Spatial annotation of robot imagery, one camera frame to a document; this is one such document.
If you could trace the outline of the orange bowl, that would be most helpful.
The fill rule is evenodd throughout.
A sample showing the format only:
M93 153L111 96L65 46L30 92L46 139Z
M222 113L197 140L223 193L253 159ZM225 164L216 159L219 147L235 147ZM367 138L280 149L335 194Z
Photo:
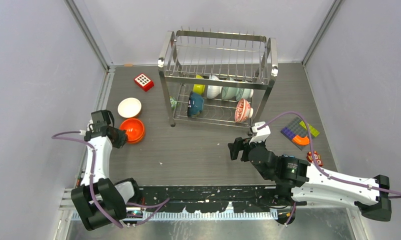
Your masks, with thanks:
M119 126L120 130L129 132L143 132L146 131L144 123L138 118L128 118L124 120Z
M127 143L128 144L137 144L143 140L146 132L130 132L126 131Z

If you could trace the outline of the red white patterned bowl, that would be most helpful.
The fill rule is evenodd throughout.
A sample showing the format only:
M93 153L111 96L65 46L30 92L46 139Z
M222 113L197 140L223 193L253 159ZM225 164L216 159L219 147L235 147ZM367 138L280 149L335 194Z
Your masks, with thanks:
M254 110L251 104L244 98L240 99L237 103L234 120L236 123L242 123L253 116Z

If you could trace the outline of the dark blue bowl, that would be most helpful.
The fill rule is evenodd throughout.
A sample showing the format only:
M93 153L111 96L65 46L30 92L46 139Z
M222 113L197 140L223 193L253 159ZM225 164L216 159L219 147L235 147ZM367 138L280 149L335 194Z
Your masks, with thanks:
M202 113L203 108L204 98L200 94L191 91L187 102L187 116L189 118L197 117Z

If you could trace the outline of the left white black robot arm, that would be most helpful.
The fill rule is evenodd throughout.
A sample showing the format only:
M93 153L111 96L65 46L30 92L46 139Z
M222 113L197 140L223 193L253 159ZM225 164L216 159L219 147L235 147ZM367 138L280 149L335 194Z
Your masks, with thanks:
M71 191L71 200L88 231L114 224L123 228L127 206L141 203L142 194L133 178L113 183L109 178L110 156L113 148L122 148L128 141L125 131L115 127L109 110L91 113L83 143L87 146L86 167L80 186Z

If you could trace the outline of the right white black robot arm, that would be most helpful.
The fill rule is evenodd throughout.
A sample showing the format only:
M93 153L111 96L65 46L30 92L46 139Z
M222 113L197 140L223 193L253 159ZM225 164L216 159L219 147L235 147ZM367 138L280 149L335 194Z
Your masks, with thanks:
M323 169L305 159L275 155L263 141L250 138L237 137L227 146L231 160L249 162L264 180L276 184L274 200L280 205L319 202L359 210L370 220L391 220L390 180L385 175L364 178Z

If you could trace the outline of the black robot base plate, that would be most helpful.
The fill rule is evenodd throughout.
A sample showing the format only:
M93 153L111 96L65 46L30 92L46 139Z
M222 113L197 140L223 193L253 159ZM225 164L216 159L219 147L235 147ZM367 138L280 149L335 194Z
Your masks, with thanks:
M128 203L155 206L166 199L159 212L222 213L232 206L236 213L263 213L294 203L275 185L141 186Z

